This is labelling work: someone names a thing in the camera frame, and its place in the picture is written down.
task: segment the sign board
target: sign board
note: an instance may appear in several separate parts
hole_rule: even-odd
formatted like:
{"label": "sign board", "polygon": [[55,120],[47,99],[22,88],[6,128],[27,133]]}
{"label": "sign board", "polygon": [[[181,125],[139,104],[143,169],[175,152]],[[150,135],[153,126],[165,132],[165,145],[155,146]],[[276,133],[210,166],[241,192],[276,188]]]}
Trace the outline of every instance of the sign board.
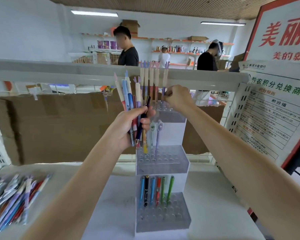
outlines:
{"label": "sign board", "polygon": [[248,60],[250,95],[236,135],[281,166],[300,140],[300,64]]}
{"label": "sign board", "polygon": [[300,63],[300,0],[276,0],[261,7],[244,60]]}

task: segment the pen holder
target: pen holder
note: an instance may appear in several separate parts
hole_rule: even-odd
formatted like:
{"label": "pen holder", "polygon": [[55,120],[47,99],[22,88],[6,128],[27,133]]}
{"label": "pen holder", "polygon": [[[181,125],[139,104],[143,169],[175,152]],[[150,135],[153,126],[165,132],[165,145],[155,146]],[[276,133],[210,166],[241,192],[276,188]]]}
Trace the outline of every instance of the pen holder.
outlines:
{"label": "pen holder", "polygon": [[[149,237],[149,233],[158,231],[187,231],[191,217],[183,196],[190,162],[182,147],[186,119],[180,113],[170,110],[165,103],[163,107],[156,106],[154,123],[161,120],[163,130],[159,132],[160,140],[148,147],[145,154],[142,149],[136,151],[136,222],[135,235]],[[147,187],[141,186],[141,178],[148,175]],[[174,176],[169,201],[168,190],[171,177]],[[155,178],[154,192],[151,192],[151,179]],[[164,197],[162,198],[162,184],[159,187],[157,202],[158,178],[164,180]],[[147,191],[145,206],[145,189]]]}

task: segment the fluorescent tube light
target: fluorescent tube light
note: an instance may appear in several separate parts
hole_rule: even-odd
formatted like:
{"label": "fluorescent tube light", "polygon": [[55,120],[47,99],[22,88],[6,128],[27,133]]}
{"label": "fluorescent tube light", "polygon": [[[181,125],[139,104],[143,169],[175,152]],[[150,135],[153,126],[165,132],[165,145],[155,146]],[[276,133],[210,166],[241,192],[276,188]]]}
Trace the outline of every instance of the fluorescent tube light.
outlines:
{"label": "fluorescent tube light", "polygon": [[230,25],[230,26],[245,26],[245,23],[227,23],[227,22],[205,22],[202,21],[201,24],[214,24],[214,25]]}
{"label": "fluorescent tube light", "polygon": [[74,11],[74,10],[71,10],[71,12],[77,15],[118,17],[117,13],[109,13],[109,12],[86,12],[86,11]]}

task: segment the person in white shirt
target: person in white shirt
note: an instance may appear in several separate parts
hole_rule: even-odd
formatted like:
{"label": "person in white shirt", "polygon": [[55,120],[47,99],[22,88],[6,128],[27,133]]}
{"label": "person in white shirt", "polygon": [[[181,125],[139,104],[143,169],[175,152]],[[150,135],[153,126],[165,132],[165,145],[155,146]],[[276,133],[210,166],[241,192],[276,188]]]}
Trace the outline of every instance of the person in white shirt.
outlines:
{"label": "person in white shirt", "polygon": [[158,61],[160,62],[160,68],[165,68],[166,62],[170,61],[170,54],[168,53],[167,46],[162,46]]}

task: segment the ceiling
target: ceiling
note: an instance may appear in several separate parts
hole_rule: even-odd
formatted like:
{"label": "ceiling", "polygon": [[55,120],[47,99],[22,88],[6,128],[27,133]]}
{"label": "ceiling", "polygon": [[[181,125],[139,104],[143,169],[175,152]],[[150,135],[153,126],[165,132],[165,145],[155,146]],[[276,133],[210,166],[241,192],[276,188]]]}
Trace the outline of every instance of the ceiling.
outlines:
{"label": "ceiling", "polygon": [[51,0],[66,6],[149,12],[216,19],[255,19],[274,0]]}

